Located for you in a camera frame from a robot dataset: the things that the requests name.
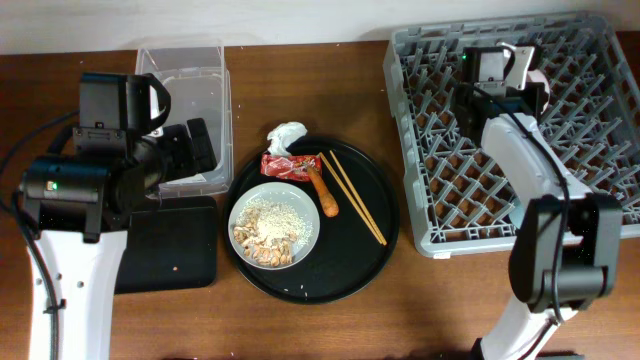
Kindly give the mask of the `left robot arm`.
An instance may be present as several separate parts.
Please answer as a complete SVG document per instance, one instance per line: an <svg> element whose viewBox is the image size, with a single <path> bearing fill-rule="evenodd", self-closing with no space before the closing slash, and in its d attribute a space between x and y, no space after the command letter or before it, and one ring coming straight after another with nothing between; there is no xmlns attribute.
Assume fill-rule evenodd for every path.
<svg viewBox="0 0 640 360"><path fill-rule="evenodd" d="M4 209L32 273L29 355L105 359L133 211L166 182L217 165L205 122L172 125L153 74L86 73L77 110L22 175Z"/></svg>

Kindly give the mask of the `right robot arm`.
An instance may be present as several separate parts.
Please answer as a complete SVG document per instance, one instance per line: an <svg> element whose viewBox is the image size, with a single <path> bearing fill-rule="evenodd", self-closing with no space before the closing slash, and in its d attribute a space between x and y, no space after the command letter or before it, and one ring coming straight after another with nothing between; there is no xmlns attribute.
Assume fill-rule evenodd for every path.
<svg viewBox="0 0 640 360"><path fill-rule="evenodd" d="M513 295L469 356L535 359L562 325L612 292L622 206L573 176L524 100L461 83L452 103L462 134L497 163L524 209L508 264Z"/></svg>

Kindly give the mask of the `red snack wrapper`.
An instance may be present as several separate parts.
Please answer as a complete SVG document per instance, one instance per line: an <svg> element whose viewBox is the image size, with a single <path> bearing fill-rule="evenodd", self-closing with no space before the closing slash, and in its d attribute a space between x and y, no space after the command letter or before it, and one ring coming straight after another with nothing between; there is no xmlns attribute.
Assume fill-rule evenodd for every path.
<svg viewBox="0 0 640 360"><path fill-rule="evenodd" d="M317 155L274 156L263 154L260 173L268 177L297 182L310 182L307 168L313 168L322 174L322 161Z"/></svg>

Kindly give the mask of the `blue plastic cup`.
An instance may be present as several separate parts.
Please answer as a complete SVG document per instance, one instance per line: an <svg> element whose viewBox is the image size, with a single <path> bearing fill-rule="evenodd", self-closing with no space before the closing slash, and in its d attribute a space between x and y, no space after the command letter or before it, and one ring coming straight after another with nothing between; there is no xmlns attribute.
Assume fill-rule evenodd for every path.
<svg viewBox="0 0 640 360"><path fill-rule="evenodd" d="M515 199L511 205L513 206L513 209L508 214L508 218L516 229L520 229L524 219L525 209L518 199Z"/></svg>

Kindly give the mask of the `white tissue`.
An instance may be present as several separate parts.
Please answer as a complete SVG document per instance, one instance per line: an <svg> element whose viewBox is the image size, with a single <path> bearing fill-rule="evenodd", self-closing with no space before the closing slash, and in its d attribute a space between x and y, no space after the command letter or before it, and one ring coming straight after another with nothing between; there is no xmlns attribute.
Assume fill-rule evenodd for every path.
<svg viewBox="0 0 640 360"><path fill-rule="evenodd" d="M278 125L267 135L270 142L267 152L272 156L288 157L288 147L307 134L307 128L300 122L287 122Z"/></svg>

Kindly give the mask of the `wooden chopstick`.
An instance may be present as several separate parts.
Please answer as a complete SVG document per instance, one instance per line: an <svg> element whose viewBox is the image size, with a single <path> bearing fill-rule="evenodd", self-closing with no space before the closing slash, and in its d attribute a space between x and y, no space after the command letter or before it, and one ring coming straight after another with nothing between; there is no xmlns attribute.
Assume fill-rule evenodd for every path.
<svg viewBox="0 0 640 360"><path fill-rule="evenodd" d="M337 156L332 150L329 151L329 154L331 155L334 164L337 166L340 172L339 183L341 183L342 188L345 191L348 199L351 201L352 205L354 206L358 214L361 216L365 224L369 227L369 230L372 232L376 240L382 246L386 246L387 245L386 238L384 237L381 230L379 229L373 216L370 214L360 194L358 193L351 179L349 178L348 174L344 170L344 167L342 166L342 164L340 163Z"/></svg>
<svg viewBox="0 0 640 360"><path fill-rule="evenodd" d="M361 196L357 192L355 186L341 165L340 161L337 159L337 156L334 154L332 150L329 151L329 155L332 158L330 161L326 155L322 152L319 153L319 157L321 158L324 166L333 176L336 183L339 185L347 200L350 202L356 213L359 215L361 220L364 222L366 227L369 229L371 234L374 236L376 241L382 245L387 245L387 240L384 235L381 233L378 225L373 219L372 215L368 211L364 201Z"/></svg>

